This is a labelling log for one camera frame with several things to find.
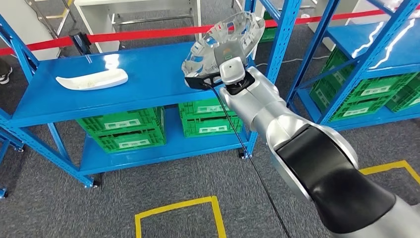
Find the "blue shelf frame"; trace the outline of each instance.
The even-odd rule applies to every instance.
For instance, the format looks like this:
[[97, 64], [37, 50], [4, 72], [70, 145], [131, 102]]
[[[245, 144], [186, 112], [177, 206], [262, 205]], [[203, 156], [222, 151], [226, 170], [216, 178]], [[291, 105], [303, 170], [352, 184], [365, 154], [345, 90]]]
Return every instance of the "blue shelf frame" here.
[[[11, 146], [14, 150], [23, 152], [23, 142], [16, 139], [14, 136], [7, 133], [5, 130], [0, 128], [0, 164], [6, 155], [7, 149]], [[0, 199], [5, 198], [7, 189], [5, 187], [0, 188]]]
[[391, 9], [387, 8], [384, 5], [384, 2], [382, 2], [381, 0], [368, 0], [368, 2], [372, 3], [374, 6], [381, 9], [382, 11], [384, 11], [388, 15], [394, 14], [394, 12]]
[[[376, 0], [370, 0], [370, 2], [375, 5], [380, 4]], [[383, 72], [379, 72], [378, 70], [369, 70], [369, 68], [374, 64], [374, 62], [376, 62], [381, 51], [383, 51], [402, 30], [404, 23], [406, 22], [410, 14], [416, 9], [419, 3], [420, 0], [404, 0], [395, 12], [386, 11], [383, 8], [381, 8], [386, 13], [389, 13], [391, 15], [391, 18], [388, 22], [384, 24], [378, 36], [375, 40], [373, 40], [372, 44], [368, 47], [364, 54], [357, 56], [355, 59], [349, 57], [350, 60], [345, 62], [344, 64], [337, 66], [334, 69], [329, 70], [321, 75], [318, 75], [317, 77], [310, 79], [305, 83], [302, 83], [302, 79], [305, 75], [305, 72], [308, 69], [309, 63], [311, 62], [315, 54], [316, 48], [321, 43], [324, 37], [331, 36], [328, 35], [328, 24], [330, 23], [334, 11], [336, 10], [339, 4], [339, 0], [330, 0], [325, 8], [325, 12], [315, 31], [315, 35], [310, 43], [310, 47], [305, 53], [304, 60], [302, 61], [299, 67], [298, 73], [296, 74], [292, 87], [287, 95], [286, 102], [288, 106], [294, 112], [299, 113], [294, 104], [294, 100], [296, 96], [298, 96], [298, 98], [302, 101], [306, 111], [309, 113], [311, 119], [314, 122], [330, 126], [336, 130], [345, 130], [362, 126], [376, 125], [381, 123], [388, 123], [398, 120], [413, 119], [420, 117], [419, 106], [415, 106], [398, 113], [393, 113], [384, 107], [373, 115], [361, 116], [352, 119], [342, 119], [335, 122], [328, 122], [331, 116], [334, 114], [334, 112], [347, 98], [352, 89], [360, 83], [360, 81], [366, 79], [367, 76], [385, 76], [383, 75]], [[332, 74], [351, 63], [356, 65], [354, 70], [352, 71], [348, 79], [344, 82], [343, 86], [337, 92], [335, 97], [331, 100], [331, 103], [329, 104], [327, 109], [325, 109], [324, 112], [320, 112], [313, 100], [309, 96], [310, 89], [307, 89], [306, 87], [314, 83], [315, 81], [329, 74]], [[396, 65], [397, 70], [394, 70], [393, 73], [397, 74], [412, 72], [412, 70], [414, 70], [416, 67], [417, 65], [415, 65], [414, 67], [410, 67], [410, 65], [408, 67], [400, 67], [400, 65]]]
[[[362, 56], [367, 46], [376, 39], [379, 29], [385, 22], [363, 25], [347, 25], [329, 27], [325, 33], [340, 51], [348, 58]], [[363, 73], [362, 78], [376, 78], [404, 73], [420, 72], [420, 55], [413, 51], [419, 46], [420, 18], [406, 21], [403, 30], [398, 34], [398, 41], [393, 40], [392, 50], [385, 49], [374, 61], [373, 67]]]
[[[245, 10], [251, 12], [254, 11], [256, 1], [257, 0], [246, 0], [244, 4]], [[281, 13], [272, 5], [269, 0], [260, 1], [266, 7], [267, 11], [270, 13], [273, 19], [276, 20], [278, 25], [274, 44], [271, 49], [268, 69], [266, 71], [266, 76], [271, 82], [274, 83], [277, 79], [281, 62], [283, 60], [287, 44], [290, 40], [293, 25], [299, 12], [301, 1], [286, 0], [284, 2], [283, 11]], [[20, 101], [16, 112], [13, 115], [9, 115], [5, 111], [0, 110], [0, 126], [2, 126], [7, 132], [19, 140], [24, 141], [28, 146], [36, 150], [49, 161], [56, 164], [58, 167], [76, 178], [78, 181], [84, 184], [85, 187], [93, 186], [93, 179], [89, 176], [91, 174], [241, 148], [240, 143], [237, 141], [236, 136], [233, 134], [185, 138], [182, 133], [182, 127], [177, 110], [167, 109], [166, 117], [171, 120], [172, 124], [166, 123], [168, 143], [165, 146], [106, 154], [90, 137], [87, 136], [82, 154], [81, 166], [76, 167], [68, 156], [68, 153], [62, 143], [62, 139], [54, 125], [54, 122], [95, 115], [104, 115], [124, 110], [133, 110], [200, 100], [214, 96], [210, 91], [197, 91], [189, 89], [185, 85], [182, 85], [181, 87], [177, 82], [182, 81], [181, 83], [184, 84], [183, 80], [177, 80], [176, 83], [169, 83], [169, 85], [166, 85], [166, 89], [162, 90], [163, 92], [157, 96], [138, 96], [137, 98], [132, 97], [132, 88], [139, 86], [144, 82], [140, 82], [140, 77], [132, 77], [135, 75], [132, 73], [135, 72], [133, 72], [134, 70], [131, 69], [138, 68], [138, 66], [130, 67], [129, 65], [126, 65], [126, 68], [124, 68], [122, 66], [124, 63], [120, 63], [120, 66], [127, 71], [129, 77], [132, 80], [129, 80], [126, 84], [109, 90], [115, 90], [115, 92], [119, 91], [120, 95], [127, 96], [120, 100], [116, 99], [115, 96], [112, 96], [112, 93], [105, 93], [106, 90], [98, 90], [91, 92], [95, 97], [92, 96], [91, 98], [86, 98], [80, 96], [80, 92], [77, 91], [60, 91], [63, 90], [63, 88], [60, 88], [57, 85], [57, 82], [54, 80], [54, 77], [57, 76], [57, 70], [64, 70], [65, 68], [69, 68], [68, 66], [71, 64], [77, 65], [78, 70], [82, 68], [82, 73], [93, 73], [89, 72], [89, 70], [104, 70], [103, 67], [106, 67], [106, 63], [103, 62], [105, 57], [108, 55], [119, 55], [119, 57], [121, 57], [121, 61], [123, 61], [123, 59], [127, 59], [126, 62], [129, 62], [130, 57], [133, 55], [142, 55], [144, 51], [150, 50], [153, 50], [154, 52], [174, 50], [174, 52], [172, 52], [173, 54], [171, 55], [174, 56], [180, 64], [186, 57], [184, 54], [188, 53], [191, 44], [181, 43], [152, 48], [140, 48], [116, 53], [89, 55], [88, 57], [91, 59], [90, 61], [93, 62], [92, 65], [86, 63], [87, 59], [85, 57], [69, 57], [65, 59], [54, 59], [39, 62], [30, 52], [30, 50], [24, 45], [24, 43], [19, 39], [16, 33], [14, 33], [5, 19], [1, 17], [1, 15], [0, 24], [0, 37], [2, 37], [2, 39], [7, 42], [9, 46], [12, 47], [15, 51], [16, 56], [21, 64], [22, 70], [29, 83], [29, 86], [22, 100]], [[176, 69], [174, 69], [174, 72], [175, 71], [176, 73], [182, 74], [180, 66], [178, 65], [176, 66]], [[72, 74], [72, 70], [63, 71], [63, 73]], [[45, 83], [43, 87], [41, 87], [42, 84], [40, 84], [41, 80], [43, 80]], [[51, 94], [39, 93], [40, 90], [46, 89], [50, 90], [52, 95], [55, 95], [56, 97], [51, 98]], [[65, 104], [65, 101], [59, 100], [60, 96], [65, 99], [70, 98], [74, 102]], [[95, 98], [102, 98], [103, 100], [107, 100], [107, 102], [100, 103], [98, 100], [95, 100]], [[58, 147], [58, 151], [52, 149], [49, 145], [47, 145], [37, 136], [33, 135], [26, 128], [27, 126], [44, 123], [48, 125], [53, 139]], [[252, 153], [258, 134], [256, 132], [247, 133], [245, 128], [243, 128], [240, 136], [247, 146], [248, 151]]]

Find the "white object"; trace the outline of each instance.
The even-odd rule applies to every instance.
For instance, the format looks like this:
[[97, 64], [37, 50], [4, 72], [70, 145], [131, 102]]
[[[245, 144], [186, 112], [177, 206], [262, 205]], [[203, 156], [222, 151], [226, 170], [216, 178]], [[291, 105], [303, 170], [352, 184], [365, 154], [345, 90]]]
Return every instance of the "white object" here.
[[264, 19], [250, 12], [240, 12], [218, 22], [191, 47], [181, 66], [184, 75], [195, 77], [219, 72], [214, 48], [226, 42], [239, 42], [245, 56], [249, 56], [260, 41], [264, 28]]
[[[0, 15], [26, 45], [53, 39], [25, 0], [0, 0], [0, 6]], [[51, 60], [58, 57], [60, 49], [51, 48], [32, 51], [32, 53], [39, 60]]]
[[[264, 12], [265, 12], [265, 7], [261, 3], [261, 1], [257, 1], [257, 3], [255, 3], [255, 11], [254, 11], [255, 16], [259, 16], [260, 18], [263, 18]], [[255, 55], [257, 54], [257, 48], [258, 48], [258, 44], [255, 46], [254, 51], [252, 52], [253, 60], [255, 60]]]
[[[110, 15], [157, 10], [192, 10], [194, 26], [201, 26], [200, 0], [75, 0], [90, 34], [115, 33]], [[99, 52], [114, 52], [119, 49], [119, 41], [95, 43]]]
[[10, 76], [10, 74], [12, 74], [12, 72], [13, 72], [13, 68], [10, 67], [9, 73], [7, 73], [3, 78], [0, 78], [0, 84], [1, 85], [7, 84], [10, 81], [9, 76]]
[[74, 78], [55, 78], [63, 87], [71, 90], [95, 90], [117, 86], [127, 82], [127, 73], [120, 68]]

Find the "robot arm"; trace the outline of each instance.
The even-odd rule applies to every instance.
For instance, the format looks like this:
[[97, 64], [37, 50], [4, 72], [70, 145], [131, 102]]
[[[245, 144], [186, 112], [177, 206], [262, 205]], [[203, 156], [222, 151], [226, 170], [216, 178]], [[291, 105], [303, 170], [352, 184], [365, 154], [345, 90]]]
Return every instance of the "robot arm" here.
[[224, 103], [267, 142], [272, 163], [293, 192], [316, 205], [337, 238], [416, 238], [420, 216], [358, 171], [351, 145], [330, 127], [286, 107], [277, 88], [236, 57], [219, 66]]

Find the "reflective light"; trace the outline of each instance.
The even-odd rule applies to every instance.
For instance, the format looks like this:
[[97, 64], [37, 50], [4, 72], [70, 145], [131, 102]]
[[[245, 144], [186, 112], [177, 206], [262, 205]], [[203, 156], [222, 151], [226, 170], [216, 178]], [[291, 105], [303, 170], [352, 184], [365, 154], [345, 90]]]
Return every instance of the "reflective light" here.
[[395, 12], [397, 7], [400, 6], [401, 2], [402, 0], [392, 0], [391, 2], [387, 1], [387, 3], [384, 3], [384, 6], [390, 9], [391, 11]]
[[418, 17], [420, 17], [420, 10], [414, 11], [413, 14], [411, 14], [410, 17], [412, 17], [412, 18], [418, 18]]
[[107, 69], [116, 69], [119, 66], [119, 54], [111, 54], [104, 56], [105, 68]]
[[379, 32], [379, 30], [382, 28], [382, 26], [383, 26], [383, 21], [382, 22], [380, 22], [379, 24], [378, 24], [378, 26], [376, 27], [376, 29], [374, 30], [374, 31], [372, 31], [372, 33], [369, 35], [369, 43], [367, 43], [367, 44], [364, 44], [364, 45], [362, 45], [362, 46], [360, 46], [358, 49], [356, 49], [353, 53], [352, 53], [352, 57], [353, 58], [356, 58], [356, 56], [357, 56], [357, 54], [362, 50], [362, 49], [364, 49], [364, 48], [367, 48], [367, 47], [369, 47], [372, 43], [373, 43], [373, 36], [376, 34], [376, 33], [378, 33]]
[[369, 69], [378, 68], [380, 64], [387, 61], [389, 59], [389, 55], [391, 54], [392, 48], [394, 45], [406, 34], [406, 32], [414, 26], [415, 19], [411, 19], [409, 25], [404, 28], [398, 35], [395, 37], [395, 39], [387, 46], [386, 49], [386, 55], [385, 58], [381, 59], [375, 66], [370, 67]]

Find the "blue shelf upright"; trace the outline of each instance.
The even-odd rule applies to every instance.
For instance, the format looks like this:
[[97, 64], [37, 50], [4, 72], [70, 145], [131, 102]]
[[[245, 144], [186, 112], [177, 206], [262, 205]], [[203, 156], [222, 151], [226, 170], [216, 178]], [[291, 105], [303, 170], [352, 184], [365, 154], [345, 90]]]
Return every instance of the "blue shelf upright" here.
[[[275, 82], [300, 0], [286, 0], [281, 14], [269, 0], [260, 1], [278, 24], [266, 73], [269, 80]], [[246, 0], [245, 10], [253, 11], [255, 3], [256, 0]], [[1, 16], [0, 35], [15, 51], [29, 82], [13, 115], [0, 110], [0, 126], [75, 177], [85, 187], [94, 186], [89, 176], [92, 174], [241, 148], [234, 134], [185, 138], [178, 110], [168, 108], [165, 110], [166, 145], [107, 154], [92, 138], [86, 136], [82, 160], [77, 167], [68, 156], [54, 126], [55, 122], [214, 97], [212, 91], [185, 86], [181, 64], [193, 43], [92, 54], [89, 60], [86, 56], [75, 56], [38, 61]], [[162, 59], [166, 60], [165, 67], [156, 64]], [[65, 89], [55, 80], [57, 76], [75, 77], [104, 71], [110, 65], [125, 70], [128, 81], [108, 89], [75, 91]], [[58, 151], [26, 128], [39, 124], [48, 125]], [[248, 133], [243, 129], [240, 137], [252, 153], [257, 133]]]
[[[10, 135], [6, 131], [0, 129], [0, 142], [1, 142], [1, 149], [0, 149], [0, 164], [3, 161], [3, 158], [7, 152], [9, 146], [11, 146], [14, 150], [23, 152], [23, 143], [19, 141], [14, 136]], [[0, 199], [7, 197], [5, 187], [0, 187]]]
[[[331, 116], [349, 93], [362, 80], [420, 71], [420, 56], [416, 52], [416, 49], [420, 47], [420, 19], [408, 20], [420, 0], [404, 0], [397, 9], [389, 9], [379, 0], [369, 1], [385, 13], [390, 14], [389, 21], [366, 25], [328, 27], [339, 0], [328, 2], [286, 98], [288, 106], [294, 112], [298, 113], [294, 104], [297, 96], [314, 122], [330, 126], [336, 130], [420, 117], [420, 106], [414, 106], [409, 110], [402, 110], [398, 113], [391, 112], [383, 107], [373, 115], [329, 122]], [[324, 37], [333, 40], [349, 60], [302, 83], [315, 50]], [[310, 89], [307, 87], [350, 64], [355, 65], [352, 73], [331, 100], [329, 106], [324, 112], [321, 112], [309, 96]]]

